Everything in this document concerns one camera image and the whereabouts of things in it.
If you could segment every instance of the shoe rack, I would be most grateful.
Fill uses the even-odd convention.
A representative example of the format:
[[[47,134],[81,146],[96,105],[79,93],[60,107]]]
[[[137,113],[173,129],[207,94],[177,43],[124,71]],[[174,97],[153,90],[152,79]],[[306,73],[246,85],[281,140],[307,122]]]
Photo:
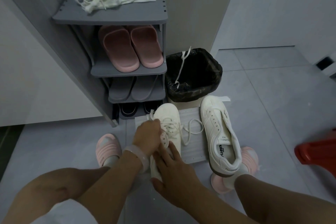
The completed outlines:
[[[167,71],[165,35],[168,15],[166,0],[131,3],[107,10],[95,10],[91,14],[87,14],[74,0],[64,0],[58,12],[53,16],[53,19],[58,24],[68,24],[72,27],[91,62],[92,67],[90,74],[96,78],[101,78],[108,90],[115,77],[159,75],[147,101],[162,100],[166,97],[164,86],[164,74]],[[146,68],[140,63],[140,67],[133,72],[123,73],[118,71],[112,65],[103,47],[100,45],[97,34],[93,33],[91,36],[88,36],[88,34],[85,33],[85,28],[91,27],[93,29],[95,26],[102,25],[153,25],[162,49],[164,58],[163,64],[156,68]],[[135,102],[131,96],[121,103],[115,103],[111,101],[111,99],[109,99],[109,101],[111,104],[114,104],[114,108],[118,108],[116,104]],[[132,117],[124,117],[118,111],[114,111],[113,113],[115,115],[115,117],[112,117],[113,120],[117,120],[118,117],[130,119],[145,114],[142,103],[139,104],[138,111]]]

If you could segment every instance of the black garbage bag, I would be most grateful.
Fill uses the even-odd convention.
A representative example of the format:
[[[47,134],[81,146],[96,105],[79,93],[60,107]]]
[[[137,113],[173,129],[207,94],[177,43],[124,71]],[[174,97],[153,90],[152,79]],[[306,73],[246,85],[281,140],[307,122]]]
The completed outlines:
[[[222,66],[205,49],[192,49],[182,65],[182,52],[167,56],[165,84],[168,97],[174,102],[197,100],[215,91],[221,82]]]

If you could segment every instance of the pink slide sandal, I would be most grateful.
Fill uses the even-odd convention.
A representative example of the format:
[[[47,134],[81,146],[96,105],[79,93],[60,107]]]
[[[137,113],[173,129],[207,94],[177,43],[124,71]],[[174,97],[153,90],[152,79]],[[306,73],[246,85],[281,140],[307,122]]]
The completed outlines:
[[[118,139],[112,134],[103,135],[97,142],[96,156],[100,167],[104,161],[111,156],[121,157],[121,147]]]
[[[254,175],[258,170],[258,156],[257,153],[251,147],[241,148],[241,163],[247,166],[250,175]],[[225,194],[232,189],[226,188],[223,184],[223,177],[216,174],[211,175],[212,188],[219,194]]]
[[[129,73],[139,68],[140,62],[132,47],[130,35],[123,26],[102,26],[98,37],[118,71]]]
[[[127,30],[141,64],[147,68],[161,66],[163,55],[155,28],[152,25],[128,26]]]

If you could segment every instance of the hand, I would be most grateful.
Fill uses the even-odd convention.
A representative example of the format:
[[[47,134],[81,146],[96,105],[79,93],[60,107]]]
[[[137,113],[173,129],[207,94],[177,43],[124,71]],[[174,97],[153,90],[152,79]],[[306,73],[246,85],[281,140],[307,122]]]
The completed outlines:
[[[136,129],[133,144],[138,146],[147,157],[150,157],[160,145],[161,133],[159,119],[145,121]]]
[[[175,145],[169,142],[172,159],[164,146],[160,144],[159,153],[154,152],[153,158],[162,177],[162,181],[152,178],[154,189],[171,204],[184,209],[191,203],[193,195],[204,188],[196,176],[192,166],[185,164]]]

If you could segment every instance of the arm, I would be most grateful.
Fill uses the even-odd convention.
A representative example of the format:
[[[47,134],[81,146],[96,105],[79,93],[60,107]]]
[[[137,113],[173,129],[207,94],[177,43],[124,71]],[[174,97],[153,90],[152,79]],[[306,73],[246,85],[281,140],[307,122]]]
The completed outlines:
[[[133,144],[148,157],[160,143],[160,121],[147,121],[135,133]],[[99,224],[117,223],[128,191],[141,170],[136,155],[125,151],[114,167],[77,199],[95,217]]]
[[[159,146],[160,155],[153,157],[159,168],[163,183],[152,178],[152,183],[171,204],[182,208],[197,222],[205,223],[256,223],[236,209],[232,208],[204,187],[194,169],[185,164],[173,143],[169,143],[174,160],[163,145]]]

